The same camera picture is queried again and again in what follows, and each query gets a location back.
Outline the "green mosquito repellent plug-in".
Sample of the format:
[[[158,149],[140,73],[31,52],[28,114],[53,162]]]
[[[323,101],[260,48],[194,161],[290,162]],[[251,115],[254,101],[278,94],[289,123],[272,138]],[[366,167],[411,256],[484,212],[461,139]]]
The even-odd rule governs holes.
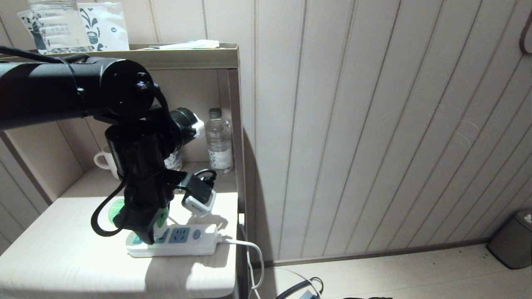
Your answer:
[[[125,199],[119,198],[114,199],[111,202],[111,206],[108,211],[108,220],[110,223],[114,224],[114,218],[119,214],[119,212],[122,210],[122,208],[125,207]],[[163,240],[167,237],[168,234],[168,215],[169,215],[169,209],[165,208],[163,210],[160,210],[156,212],[156,217],[154,219],[152,229],[149,230],[151,233],[154,243],[162,243]]]

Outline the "white printed bag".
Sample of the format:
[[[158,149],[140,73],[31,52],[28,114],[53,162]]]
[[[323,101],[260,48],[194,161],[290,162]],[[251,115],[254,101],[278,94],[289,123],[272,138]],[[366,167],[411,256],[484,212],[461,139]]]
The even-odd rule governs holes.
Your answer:
[[[94,51],[129,50],[125,14],[120,2],[82,2],[78,7]]]
[[[30,10],[25,10],[17,12],[17,16],[21,19],[24,27],[27,29],[29,34],[32,36],[35,47],[40,54],[48,54],[47,47],[45,45],[44,39],[42,38],[39,30],[39,25],[37,24],[36,18],[33,16],[33,13]]]

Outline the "white ribbed mug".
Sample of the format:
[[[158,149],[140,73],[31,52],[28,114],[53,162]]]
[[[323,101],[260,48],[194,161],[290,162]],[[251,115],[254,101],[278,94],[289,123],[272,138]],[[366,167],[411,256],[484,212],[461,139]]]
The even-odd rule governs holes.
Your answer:
[[[101,151],[94,156],[93,161],[99,168],[111,172],[116,180],[121,180],[118,176],[118,169],[108,145],[105,145]]]

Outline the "white power strip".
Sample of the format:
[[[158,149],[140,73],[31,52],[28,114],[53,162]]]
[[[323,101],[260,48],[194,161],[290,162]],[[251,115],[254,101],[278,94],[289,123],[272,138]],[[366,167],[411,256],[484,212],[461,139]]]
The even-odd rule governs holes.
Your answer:
[[[154,244],[144,243],[135,233],[126,239],[126,250],[132,257],[210,256],[218,239],[215,224],[171,225]]]

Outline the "large clear water bottle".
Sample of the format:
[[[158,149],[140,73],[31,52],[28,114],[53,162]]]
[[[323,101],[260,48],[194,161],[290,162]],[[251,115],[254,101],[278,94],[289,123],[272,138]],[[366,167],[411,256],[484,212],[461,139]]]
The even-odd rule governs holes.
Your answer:
[[[76,0],[28,0],[49,54],[91,52]]]

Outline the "small water bottle black cap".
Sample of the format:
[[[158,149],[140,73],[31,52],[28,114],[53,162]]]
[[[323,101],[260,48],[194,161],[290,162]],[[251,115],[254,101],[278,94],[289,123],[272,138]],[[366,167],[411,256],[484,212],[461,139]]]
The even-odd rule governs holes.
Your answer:
[[[168,156],[168,158],[165,159],[165,167],[169,170],[180,171],[182,165],[183,162],[181,160],[179,151],[174,151]]]
[[[211,168],[219,174],[230,173],[234,165],[232,129],[230,122],[222,117],[220,108],[209,109],[205,129]]]

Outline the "grey trash bin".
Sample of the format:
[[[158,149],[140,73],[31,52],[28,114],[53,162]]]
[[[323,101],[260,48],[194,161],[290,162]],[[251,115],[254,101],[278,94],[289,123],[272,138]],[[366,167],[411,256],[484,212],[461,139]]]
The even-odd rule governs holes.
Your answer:
[[[502,265],[519,270],[532,265],[532,208],[518,211],[486,245]]]

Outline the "flat white paper packet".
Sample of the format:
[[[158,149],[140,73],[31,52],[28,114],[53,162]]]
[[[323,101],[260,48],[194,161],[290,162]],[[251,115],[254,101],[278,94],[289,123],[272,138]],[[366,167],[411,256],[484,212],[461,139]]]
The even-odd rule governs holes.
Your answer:
[[[143,47],[140,50],[183,50],[183,49],[218,49],[220,42],[218,40],[191,40],[189,42],[182,42],[178,44],[169,45],[151,45]]]

